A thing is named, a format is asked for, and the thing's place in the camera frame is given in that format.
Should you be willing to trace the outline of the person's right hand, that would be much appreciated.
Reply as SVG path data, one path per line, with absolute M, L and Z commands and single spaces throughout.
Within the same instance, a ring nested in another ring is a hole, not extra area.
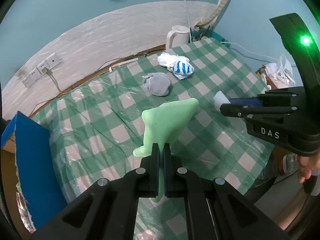
M 299 183 L 303 183 L 311 177 L 313 170 L 319 169 L 319 153 L 310 157 L 298 156 L 297 163 L 298 180 Z

